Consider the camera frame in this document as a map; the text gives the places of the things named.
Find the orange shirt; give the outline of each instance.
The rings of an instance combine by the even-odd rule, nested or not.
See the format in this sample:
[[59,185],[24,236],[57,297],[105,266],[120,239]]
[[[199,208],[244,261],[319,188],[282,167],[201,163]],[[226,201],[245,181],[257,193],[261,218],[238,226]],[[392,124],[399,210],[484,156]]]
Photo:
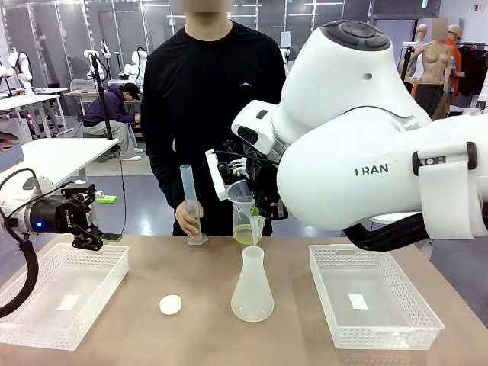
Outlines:
[[[456,70],[460,72],[461,52],[459,52],[458,46],[456,46],[456,43],[451,38],[446,40],[445,44],[447,44],[451,48],[451,55],[454,57],[454,64],[456,65]],[[454,88],[454,93],[452,93],[453,96],[455,96],[458,93],[458,87],[457,87],[458,85],[459,85],[459,78],[457,76],[452,76],[451,86]]]

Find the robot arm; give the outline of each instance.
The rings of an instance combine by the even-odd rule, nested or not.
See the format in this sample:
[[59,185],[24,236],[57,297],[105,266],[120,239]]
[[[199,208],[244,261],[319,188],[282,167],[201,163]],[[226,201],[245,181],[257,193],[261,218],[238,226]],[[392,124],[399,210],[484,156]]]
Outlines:
[[8,56],[9,67],[0,66],[0,76],[3,78],[10,78],[14,75],[15,68],[18,68],[18,79],[21,81],[25,89],[25,94],[33,94],[32,89],[32,72],[29,57],[25,52],[17,52],[15,47],[12,47],[12,52]]
[[[478,159],[488,150],[480,138],[488,133],[486,119],[431,123],[398,76],[390,40],[369,25],[336,21],[310,36],[281,103],[251,102],[232,131],[268,160],[249,157],[248,173],[256,165],[275,167],[274,194],[274,182],[268,190],[251,188],[255,176],[248,174],[262,216],[284,204],[307,224],[344,230],[360,248],[386,251],[428,237],[488,233],[481,208],[488,201],[488,166]],[[207,152],[222,199],[221,176],[229,169],[221,158]],[[422,213],[374,232],[359,224],[415,211]]]
[[119,74],[123,79],[129,79],[135,81],[136,84],[141,86],[144,83],[144,73],[146,71],[147,64],[147,52],[139,47],[137,51],[132,53],[133,64],[127,63],[123,72]]
[[[33,177],[19,189],[18,179],[22,178],[23,171],[31,172]],[[41,186],[52,187],[52,184],[44,177],[37,179],[34,171],[27,168],[19,169],[0,183],[0,190],[4,188],[4,197],[8,197],[0,200],[0,229],[5,229],[18,242],[27,263],[25,284],[17,296],[0,307],[0,318],[16,311],[35,288],[39,265],[29,233],[71,233],[75,248],[98,251],[103,246],[103,232],[93,224],[91,216],[94,185],[69,182],[45,194],[40,193]],[[52,195],[57,189],[61,189],[61,195]]]
[[88,63],[90,64],[90,71],[87,72],[86,77],[89,79],[94,78],[94,68],[92,65],[92,57],[96,57],[97,66],[98,66],[98,74],[100,75],[100,79],[102,81],[104,81],[105,80],[104,68],[103,68],[103,64],[100,62],[100,59],[98,58],[98,51],[96,51],[96,50],[85,50],[85,52],[83,54],[88,59]]
[[20,52],[18,55],[18,68],[20,70],[18,74],[18,79],[21,81],[25,89],[25,94],[33,94],[32,89],[32,73],[31,73],[31,63],[29,62],[29,57],[25,52]]

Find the white pants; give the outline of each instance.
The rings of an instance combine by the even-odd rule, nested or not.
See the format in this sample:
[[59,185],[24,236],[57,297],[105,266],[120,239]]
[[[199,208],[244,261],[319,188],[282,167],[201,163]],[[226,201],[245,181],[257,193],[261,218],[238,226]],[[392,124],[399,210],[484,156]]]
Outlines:
[[[120,154],[124,158],[132,158],[133,156],[137,155],[136,150],[134,149],[134,147],[137,146],[137,141],[131,125],[117,122],[116,120],[111,120],[110,127],[112,129],[112,135],[114,138],[119,139],[120,141]],[[107,136],[104,122],[100,122],[93,127],[83,126],[83,128],[85,129],[86,133],[90,133],[91,135]]]

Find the white label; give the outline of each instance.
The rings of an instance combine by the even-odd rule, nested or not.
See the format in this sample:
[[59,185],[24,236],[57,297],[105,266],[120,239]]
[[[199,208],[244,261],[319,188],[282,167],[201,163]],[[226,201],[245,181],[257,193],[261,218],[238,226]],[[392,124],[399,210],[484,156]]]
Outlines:
[[353,309],[356,310],[367,310],[368,305],[366,305],[366,300],[363,295],[360,294],[349,294],[349,300]]
[[291,47],[291,32],[281,32],[281,48]]
[[79,300],[80,295],[66,295],[56,310],[72,310]]

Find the green liquid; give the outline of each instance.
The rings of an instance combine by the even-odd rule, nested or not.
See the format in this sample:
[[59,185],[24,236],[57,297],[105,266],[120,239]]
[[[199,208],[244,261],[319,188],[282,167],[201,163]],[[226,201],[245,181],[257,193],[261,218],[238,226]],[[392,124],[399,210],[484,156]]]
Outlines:
[[197,222],[193,226],[197,228],[198,234],[193,235],[193,240],[201,240],[200,217],[195,217],[195,219],[197,219]]
[[250,224],[243,224],[234,227],[233,238],[245,246],[252,246],[252,229]]

